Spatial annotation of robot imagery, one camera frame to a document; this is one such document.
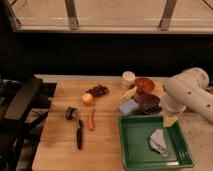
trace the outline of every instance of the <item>black chair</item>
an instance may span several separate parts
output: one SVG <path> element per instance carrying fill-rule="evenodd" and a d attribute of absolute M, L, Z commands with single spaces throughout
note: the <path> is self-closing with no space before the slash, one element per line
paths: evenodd
<path fill-rule="evenodd" d="M 25 121 L 34 102 L 41 98 L 41 85 L 41 79 L 30 78 L 22 83 L 15 95 L 13 95 L 14 90 L 8 93 L 8 88 L 2 91 L 1 98 L 4 98 L 4 102 L 0 107 L 3 108 L 0 119 L 0 170 L 16 169 L 25 139 L 39 141 L 39 136 L 33 135 L 30 131 L 47 117 L 47 112 L 31 123 L 25 123 Z M 43 101 L 45 103 L 41 107 L 49 108 L 48 99 Z"/>
<path fill-rule="evenodd" d="M 16 36 L 2 2 L 0 0 L 0 171 L 14 171 L 24 140 L 39 141 L 39 135 L 33 135 L 31 130 L 47 117 L 46 112 L 26 123 L 28 114 L 32 108 L 48 109 L 50 101 L 41 93 L 42 80 L 29 72 L 20 58 Z"/>

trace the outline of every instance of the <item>green tray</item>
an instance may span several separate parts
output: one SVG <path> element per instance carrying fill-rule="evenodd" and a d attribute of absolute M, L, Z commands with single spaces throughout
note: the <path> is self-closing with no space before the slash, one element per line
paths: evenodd
<path fill-rule="evenodd" d="M 149 145 L 150 135 L 158 128 L 164 130 L 169 156 L 164 158 Z M 127 171 L 177 169 L 194 166 L 180 125 L 163 127 L 159 115 L 130 116 L 119 119 L 122 159 Z"/>

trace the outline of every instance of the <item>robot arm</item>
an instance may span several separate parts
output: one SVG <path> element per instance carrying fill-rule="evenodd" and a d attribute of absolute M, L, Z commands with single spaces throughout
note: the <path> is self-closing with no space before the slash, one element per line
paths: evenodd
<path fill-rule="evenodd" d="M 186 107 L 196 111 L 213 123 L 213 95 L 205 90 L 208 74 L 192 68 L 168 79 L 162 108 L 170 114 L 182 113 Z"/>

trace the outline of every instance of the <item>orange carrot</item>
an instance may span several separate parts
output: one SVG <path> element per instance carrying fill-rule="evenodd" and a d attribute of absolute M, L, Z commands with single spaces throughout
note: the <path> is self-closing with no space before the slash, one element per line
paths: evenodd
<path fill-rule="evenodd" d="M 94 129 L 94 123 L 93 123 L 94 113 L 95 113 L 95 109 L 92 109 L 88 114 L 87 127 L 90 131 Z"/>

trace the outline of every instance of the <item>food item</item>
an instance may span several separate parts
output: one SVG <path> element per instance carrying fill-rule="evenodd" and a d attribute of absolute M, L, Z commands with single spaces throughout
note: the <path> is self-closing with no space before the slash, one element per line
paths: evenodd
<path fill-rule="evenodd" d="M 136 91 L 137 91 L 137 87 L 134 87 L 130 90 L 127 90 L 124 95 L 121 97 L 122 99 L 122 102 L 125 102 L 129 99 L 131 99 L 135 94 L 136 94 Z"/>
<path fill-rule="evenodd" d="M 98 85 L 86 91 L 86 93 L 90 93 L 93 97 L 101 97 L 107 93 L 109 93 L 109 89 L 105 86 Z"/>
<path fill-rule="evenodd" d="M 92 109 L 92 111 L 90 111 L 88 114 L 87 127 L 90 131 L 94 130 L 94 122 L 93 122 L 94 113 L 95 109 Z"/>
<path fill-rule="evenodd" d="M 149 78 L 141 77 L 135 80 L 134 86 L 137 87 L 137 93 L 151 93 L 155 84 Z"/>
<path fill-rule="evenodd" d="M 82 96 L 82 101 L 86 106 L 91 106 L 94 104 L 94 97 L 90 93 L 85 93 Z"/>
<path fill-rule="evenodd" d="M 159 97 L 150 94 L 150 93 L 143 93 L 143 94 L 136 94 L 133 98 L 138 104 L 139 109 L 135 112 L 143 113 L 143 114 L 158 114 L 161 112 L 162 108 L 159 106 L 160 99 Z"/>

